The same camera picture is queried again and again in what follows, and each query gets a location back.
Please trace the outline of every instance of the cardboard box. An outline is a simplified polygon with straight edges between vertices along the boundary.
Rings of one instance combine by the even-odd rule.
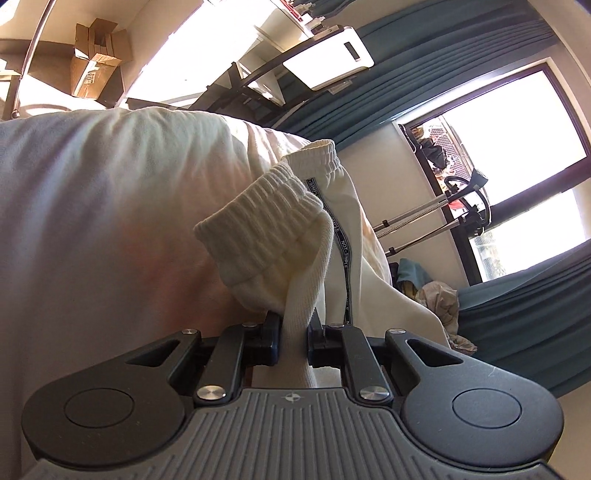
[[[115,68],[132,60],[125,30],[114,32],[117,24],[102,18],[90,27],[76,25],[74,56],[70,64],[72,95],[97,99]]]

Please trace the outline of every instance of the window pane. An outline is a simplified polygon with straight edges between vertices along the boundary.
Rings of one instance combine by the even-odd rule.
[[[572,190],[470,240],[483,281],[532,267],[585,241]]]
[[[489,182],[491,204],[585,157],[576,130],[544,72],[531,74],[443,115],[471,162]]]

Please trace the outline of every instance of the dark window frame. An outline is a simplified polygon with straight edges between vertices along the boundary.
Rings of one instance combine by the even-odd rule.
[[[407,131],[410,132],[411,128],[418,127],[419,125],[422,125],[425,122],[428,122],[429,120],[432,120],[433,118],[438,117],[459,105],[469,102],[470,100],[480,97],[488,92],[502,87],[503,85],[507,85],[508,83],[520,80],[538,72],[544,72],[548,81],[554,88],[554,91],[558,95],[558,98],[560,98],[560,101],[563,104],[564,109],[566,110],[570,121],[575,128],[575,131],[577,132],[577,136],[579,137],[581,145],[583,146],[585,157],[565,168],[564,170],[558,172],[557,174],[551,176],[550,178],[533,185],[529,189],[513,195],[502,202],[492,205],[492,222],[488,227],[489,229],[511,220],[512,218],[532,209],[536,205],[539,205],[553,196],[566,192],[578,184],[584,182],[585,180],[591,178],[591,142],[585,133],[583,124],[581,123],[576,110],[574,109],[572,103],[570,103],[567,93],[564,91],[560,81],[552,71],[550,65],[546,62],[543,62],[533,67],[520,70],[519,72],[513,73],[507,77],[476,89],[473,92],[463,95],[460,98],[448,102],[445,105],[442,105],[404,125]],[[441,195],[441,187],[439,186],[439,183],[435,178],[435,174],[431,170],[431,167],[425,156],[417,154],[417,160],[421,165],[421,168],[423,169],[423,172],[425,173],[434,194]],[[449,207],[444,207],[442,210],[446,222],[452,221],[453,215]],[[478,268],[476,257],[469,241],[470,238],[473,237],[473,234],[468,232],[462,226],[453,228],[451,233],[456,244],[457,251],[460,255],[460,259],[462,260],[462,265],[466,272],[468,283],[470,285],[482,283],[480,269]]]

